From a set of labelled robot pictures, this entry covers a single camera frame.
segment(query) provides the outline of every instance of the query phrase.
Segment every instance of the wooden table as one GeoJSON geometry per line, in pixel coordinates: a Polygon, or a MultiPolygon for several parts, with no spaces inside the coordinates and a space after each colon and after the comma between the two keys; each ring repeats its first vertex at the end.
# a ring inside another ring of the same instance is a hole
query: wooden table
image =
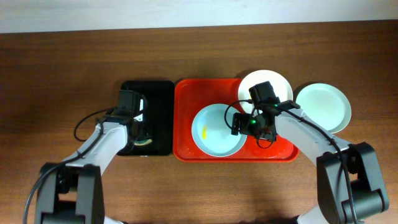
{"type": "MultiPolygon", "coordinates": [[[[398,220],[398,21],[274,24],[0,35],[0,217],[20,223],[40,167],[76,150],[72,131],[116,104],[134,79],[243,77],[268,69],[295,89],[329,83],[353,115],[337,135],[377,152],[398,220]]],[[[79,132],[93,130],[87,122],[79,132]]],[[[317,203],[315,167],[187,164],[169,157],[116,157],[103,176],[106,214],[130,223],[238,223],[293,217],[317,203]]],[[[30,208],[33,218],[35,201],[30,208]]]]}

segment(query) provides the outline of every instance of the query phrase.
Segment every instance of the orange tray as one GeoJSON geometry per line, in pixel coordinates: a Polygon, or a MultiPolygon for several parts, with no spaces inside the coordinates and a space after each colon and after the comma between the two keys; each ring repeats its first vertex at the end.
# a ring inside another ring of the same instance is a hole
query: orange tray
{"type": "MultiPolygon", "coordinates": [[[[213,157],[198,148],[192,138],[192,122],[196,114],[208,105],[230,105],[238,100],[241,78],[185,79],[178,82],[174,94],[173,153],[184,162],[290,162],[299,150],[278,136],[268,149],[261,149],[256,139],[248,136],[244,146],[226,157],[213,157]]],[[[239,104],[235,108],[243,112],[239,104]]]]}

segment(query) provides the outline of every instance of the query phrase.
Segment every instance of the light blue plate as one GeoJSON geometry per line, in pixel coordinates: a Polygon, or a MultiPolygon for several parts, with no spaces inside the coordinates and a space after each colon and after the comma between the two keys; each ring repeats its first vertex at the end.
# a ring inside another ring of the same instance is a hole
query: light blue plate
{"type": "MultiPolygon", "coordinates": [[[[192,137],[195,144],[205,153],[224,157],[238,152],[246,142],[246,135],[234,136],[224,121],[228,105],[214,104],[203,108],[195,116],[192,123],[192,137]]],[[[229,125],[239,111],[230,107],[226,115],[229,125]]]]}

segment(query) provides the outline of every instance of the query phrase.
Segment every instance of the table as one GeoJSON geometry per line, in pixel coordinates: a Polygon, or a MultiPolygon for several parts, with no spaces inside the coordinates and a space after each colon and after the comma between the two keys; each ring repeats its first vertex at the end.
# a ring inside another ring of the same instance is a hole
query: table
{"type": "MultiPolygon", "coordinates": [[[[244,77],[259,69],[282,74],[293,89],[322,82],[345,93],[353,115],[337,135],[376,149],[390,198],[390,209],[367,223],[395,223],[398,21],[0,35],[2,223],[21,222],[41,166],[78,149],[74,125],[114,106],[123,81],[244,77]]],[[[92,119],[78,134],[93,128],[92,119]]],[[[287,164],[116,157],[103,188],[106,214],[130,223],[253,222],[294,217],[317,203],[316,170],[302,154],[287,164]]]]}

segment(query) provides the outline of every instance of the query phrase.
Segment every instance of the black tray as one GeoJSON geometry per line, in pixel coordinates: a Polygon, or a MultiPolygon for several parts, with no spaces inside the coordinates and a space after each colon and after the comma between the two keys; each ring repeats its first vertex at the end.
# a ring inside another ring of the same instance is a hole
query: black tray
{"type": "Polygon", "coordinates": [[[128,144],[119,156],[168,156],[173,150],[174,88],[171,81],[126,81],[122,90],[134,90],[148,100],[144,112],[144,132],[152,136],[146,146],[128,144]]]}

